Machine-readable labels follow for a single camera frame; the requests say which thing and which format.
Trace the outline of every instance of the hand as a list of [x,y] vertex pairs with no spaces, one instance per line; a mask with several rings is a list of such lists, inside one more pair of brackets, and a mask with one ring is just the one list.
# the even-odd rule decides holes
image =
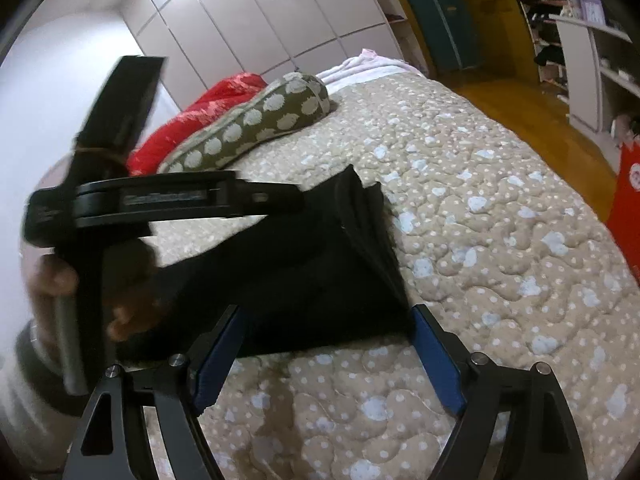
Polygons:
[[[103,297],[105,307],[111,308],[113,321],[107,327],[108,336],[116,342],[127,340],[131,335],[146,332],[161,319],[162,312],[152,293],[150,278],[156,271],[155,253],[140,240],[132,240],[114,248],[112,260],[130,256],[134,246],[141,265],[121,287],[114,286]],[[49,356],[59,362],[60,352],[56,338],[54,304],[59,296],[71,296],[78,287],[78,275],[66,262],[54,254],[41,256],[27,275],[27,291],[31,300],[36,334],[47,349]]]

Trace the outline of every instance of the screw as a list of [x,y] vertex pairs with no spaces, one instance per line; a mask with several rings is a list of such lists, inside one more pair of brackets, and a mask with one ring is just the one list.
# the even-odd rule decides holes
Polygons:
[[110,379],[113,379],[114,377],[120,375],[121,370],[122,368],[120,368],[120,365],[111,365],[104,371],[104,375]]
[[539,374],[549,375],[551,373],[551,366],[549,366],[548,364],[540,361],[540,362],[536,363],[536,371]]
[[169,357],[169,366],[178,367],[185,364],[185,362],[187,362],[187,356],[184,354],[174,354]]
[[489,362],[489,358],[482,352],[473,352],[471,354],[471,362],[478,366],[483,366]]

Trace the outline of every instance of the green door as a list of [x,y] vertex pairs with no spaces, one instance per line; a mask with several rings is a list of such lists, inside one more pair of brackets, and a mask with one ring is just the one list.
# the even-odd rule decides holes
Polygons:
[[439,72],[481,62],[473,21],[463,0],[408,0]]

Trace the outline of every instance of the black cloth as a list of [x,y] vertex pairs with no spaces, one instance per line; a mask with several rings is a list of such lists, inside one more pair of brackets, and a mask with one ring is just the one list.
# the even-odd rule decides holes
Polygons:
[[547,45],[544,47],[538,55],[533,59],[538,65],[546,66],[547,61],[553,61],[564,65],[564,52],[561,46]]
[[411,326],[380,184],[347,167],[304,193],[305,207],[269,216],[217,247],[161,269],[172,309],[118,348],[123,360],[189,349],[229,304],[250,314],[240,356],[340,344]]
[[540,27],[537,33],[538,37],[547,43],[562,43],[557,27]]
[[548,5],[544,3],[538,3],[531,7],[527,11],[527,18],[534,27],[539,27],[545,20],[549,20],[549,16],[556,16],[560,14],[561,7]]

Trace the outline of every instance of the quilted bedspread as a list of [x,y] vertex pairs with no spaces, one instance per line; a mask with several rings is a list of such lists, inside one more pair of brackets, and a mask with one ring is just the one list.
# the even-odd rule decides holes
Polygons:
[[[640,294],[607,229],[526,143],[440,83],[402,73],[332,98],[327,118],[234,169],[308,189],[353,164],[380,181],[410,301],[498,364],[551,364],[590,478],[614,478],[639,441]],[[166,222],[155,240],[169,263],[255,221]],[[237,360],[200,423],[227,480],[391,480],[427,478],[454,421],[396,336]]]

